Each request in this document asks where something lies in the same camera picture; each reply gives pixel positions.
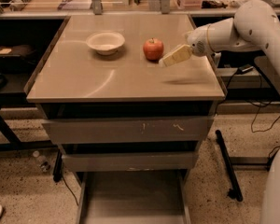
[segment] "drawer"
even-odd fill
[[[71,172],[191,169],[198,152],[150,152],[63,155]]]
[[[190,224],[178,171],[84,173],[77,224]]]
[[[212,116],[116,119],[50,119],[43,126],[53,144],[203,140]]]

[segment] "speckled floor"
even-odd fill
[[[267,129],[279,114],[260,114],[253,129]],[[258,169],[236,170],[244,200],[237,202],[227,196],[231,188],[216,143],[215,130],[222,131],[231,156],[267,156],[280,145],[280,120],[267,132],[252,133],[255,115],[216,116],[185,191],[192,224],[254,224],[259,215],[267,172]],[[21,138],[45,137],[37,119],[21,128],[20,121],[9,121]],[[43,174],[35,165],[32,150],[0,152],[0,204],[5,212],[0,224],[71,224],[77,214],[76,201],[63,181],[55,183],[51,174]],[[51,164],[56,149],[46,149]],[[63,168],[63,177],[79,199],[80,187],[74,176]]]

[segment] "white robotic arm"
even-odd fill
[[[248,1],[238,8],[234,19],[199,27],[189,33],[187,41],[196,56],[222,50],[263,50],[269,62],[258,68],[280,95],[280,21],[267,3]]]

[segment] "plastic bottle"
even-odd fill
[[[39,151],[34,151],[33,156],[42,172],[45,173],[50,169],[49,161],[45,155],[41,155]]]

